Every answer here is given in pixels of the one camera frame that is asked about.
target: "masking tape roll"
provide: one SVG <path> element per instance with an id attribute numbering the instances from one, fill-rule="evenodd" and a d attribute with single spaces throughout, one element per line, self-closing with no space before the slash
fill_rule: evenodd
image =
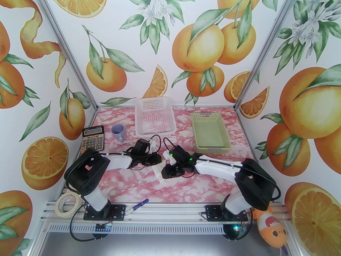
<path id="1" fill-rule="evenodd" d="M 63 206 L 65 202 L 68 202 L 68 201 L 73 202 L 71 201 L 73 200 L 73 198 L 75 200 L 74 201 L 75 204 L 72 206 L 71 210 L 64 211 Z M 78 196 L 78 194 L 74 193 L 73 191 L 68 190 L 65 194 L 61 195 L 61 197 L 59 197 L 56 202 L 56 205 L 55 205 L 56 215 L 58 215 L 59 217 L 63 217 L 63 218 L 70 218 L 75 214 L 75 212 L 81 206 L 81 204 L 82 204 L 82 200 Z"/>

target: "white plastic basket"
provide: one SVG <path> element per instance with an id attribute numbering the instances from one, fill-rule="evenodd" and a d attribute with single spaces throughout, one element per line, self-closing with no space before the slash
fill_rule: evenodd
<path id="1" fill-rule="evenodd" d="M 155 134 L 167 136 L 175 131 L 176 123 L 170 98 L 135 101 L 135 132 L 138 137 L 151 137 Z"/>

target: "mug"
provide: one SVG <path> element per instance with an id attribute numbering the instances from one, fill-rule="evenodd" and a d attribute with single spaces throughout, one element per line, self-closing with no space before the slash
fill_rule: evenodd
<path id="1" fill-rule="evenodd" d="M 113 127 L 111 127 L 111 133 L 113 137 L 120 142 L 123 142 L 125 135 L 127 132 L 125 131 L 124 125 L 123 124 L 115 124 Z"/>

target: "tabletop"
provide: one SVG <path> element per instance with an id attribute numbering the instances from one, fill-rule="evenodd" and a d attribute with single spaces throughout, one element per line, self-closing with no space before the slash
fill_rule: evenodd
<path id="1" fill-rule="evenodd" d="M 233 107 L 174 106 L 173 111 L 177 131 L 168 138 L 190 154 L 195 152 L 192 113 L 218 112 L 222 115 L 229 134 L 231 150 L 223 155 L 209 156 L 227 161 L 243 161 L 246 157 L 252 158 Z M 123 124 L 127 131 L 123 142 L 115 140 L 111 133 L 111 127 L 117 123 Z M 94 126 L 98 125 L 104 125 L 104 152 L 120 153 L 134 146 L 139 139 L 135 133 L 134 107 L 100 107 L 94 122 Z M 165 150 L 162 143 L 159 153 L 162 155 Z M 142 168 L 141 164 L 134 167 L 134 169 L 139 168 Z M 145 167 L 140 171 L 117 169 L 106 171 L 99 187 L 111 202 L 140 202 L 148 198 L 150 202 L 162 203 L 221 202 L 234 187 L 233 183 L 222 178 L 197 174 L 190 178 L 179 177 L 167 179 L 164 182 L 160 183 L 152 167 Z"/>

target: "plush toy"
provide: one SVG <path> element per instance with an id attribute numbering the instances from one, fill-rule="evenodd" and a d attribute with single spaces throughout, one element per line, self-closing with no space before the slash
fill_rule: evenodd
<path id="1" fill-rule="evenodd" d="M 257 219 L 258 231 L 262 238 L 270 245 L 276 248 L 283 249 L 284 253 L 288 255 L 285 247 L 287 242 L 286 235 L 288 232 L 285 230 L 283 224 L 274 217 L 272 209 L 269 207 L 266 211 L 255 209 L 253 211 L 253 218 Z"/>

